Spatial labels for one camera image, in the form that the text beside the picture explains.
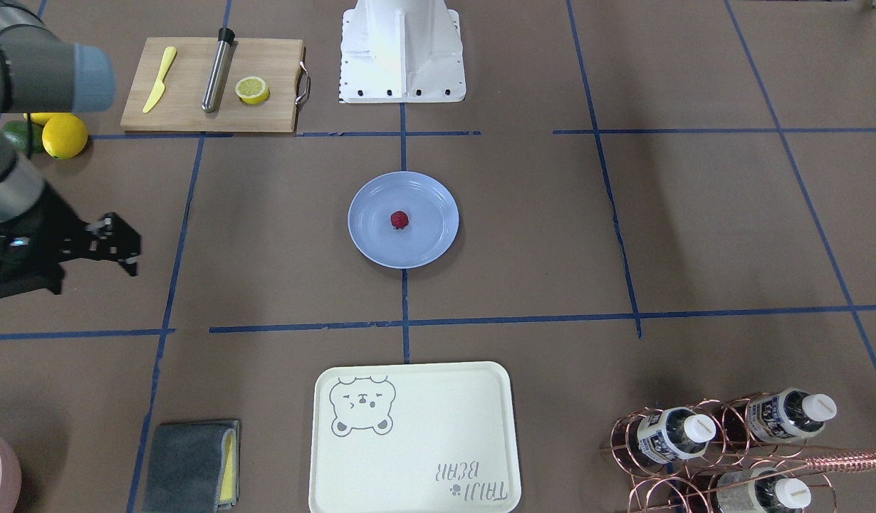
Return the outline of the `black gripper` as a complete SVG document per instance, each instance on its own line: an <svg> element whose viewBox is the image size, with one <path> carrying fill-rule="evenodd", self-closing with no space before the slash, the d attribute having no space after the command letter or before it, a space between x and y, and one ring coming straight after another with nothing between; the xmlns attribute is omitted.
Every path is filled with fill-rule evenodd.
<svg viewBox="0 0 876 513"><path fill-rule="evenodd" d="M138 276L141 236L116 213L87 223L46 186L31 210L0 223L0 299L46 289L63 292L63 263L113 261Z"/></svg>

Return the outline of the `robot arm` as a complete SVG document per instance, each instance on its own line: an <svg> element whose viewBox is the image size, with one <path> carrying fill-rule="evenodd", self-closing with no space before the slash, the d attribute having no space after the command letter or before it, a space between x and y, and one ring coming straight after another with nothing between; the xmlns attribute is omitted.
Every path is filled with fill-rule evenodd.
<svg viewBox="0 0 876 513"><path fill-rule="evenodd" d="M115 101L102 49L62 42L41 17L0 1L0 113L96 113ZM63 290L63 262L113 261L138 273L142 238L116 213L87 223L0 131L0 299Z"/></svg>

